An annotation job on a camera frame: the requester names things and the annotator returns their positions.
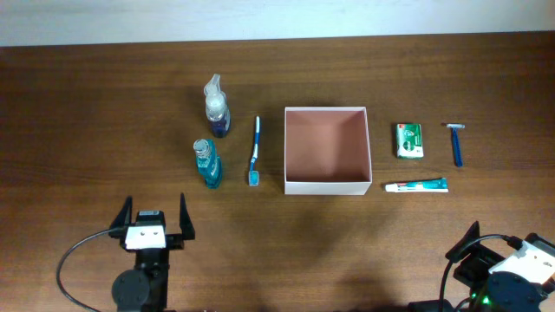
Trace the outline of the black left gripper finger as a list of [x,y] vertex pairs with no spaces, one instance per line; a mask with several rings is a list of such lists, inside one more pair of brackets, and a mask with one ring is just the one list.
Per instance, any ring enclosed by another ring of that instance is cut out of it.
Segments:
[[182,241],[195,239],[195,229],[187,210],[186,197],[183,192],[180,194],[180,229]]
[[118,212],[111,225],[109,226],[110,237],[125,237],[127,228],[131,224],[133,199],[127,196],[121,210]]

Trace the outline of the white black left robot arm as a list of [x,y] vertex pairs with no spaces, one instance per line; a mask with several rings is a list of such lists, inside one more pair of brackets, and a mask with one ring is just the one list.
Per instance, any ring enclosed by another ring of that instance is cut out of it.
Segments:
[[127,197],[110,225],[109,236],[134,254],[134,267],[114,280],[111,294],[118,311],[167,310],[169,254],[184,248],[184,232],[168,234],[163,211],[140,211],[132,219],[133,199]]

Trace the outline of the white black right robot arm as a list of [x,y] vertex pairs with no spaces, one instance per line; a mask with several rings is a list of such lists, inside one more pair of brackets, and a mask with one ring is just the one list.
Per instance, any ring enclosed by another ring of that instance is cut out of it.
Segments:
[[173,302],[217,311],[537,311],[539,283],[491,272],[525,231],[554,233],[525,198],[203,194],[174,260]]

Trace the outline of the purple foam pump bottle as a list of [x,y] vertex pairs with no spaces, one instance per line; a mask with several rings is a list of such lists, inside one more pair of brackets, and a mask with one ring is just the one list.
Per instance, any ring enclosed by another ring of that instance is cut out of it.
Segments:
[[212,133],[217,138],[224,138],[231,127],[231,112],[227,105],[225,92],[220,86],[219,74],[214,74],[205,85],[206,117]]

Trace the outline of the blue Listerine mouthwash bottle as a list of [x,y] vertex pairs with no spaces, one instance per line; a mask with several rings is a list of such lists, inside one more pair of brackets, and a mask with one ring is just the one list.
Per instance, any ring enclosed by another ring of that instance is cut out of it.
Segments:
[[203,177],[206,186],[217,189],[223,176],[221,158],[213,140],[199,139],[193,143],[193,150],[196,157],[196,166]]

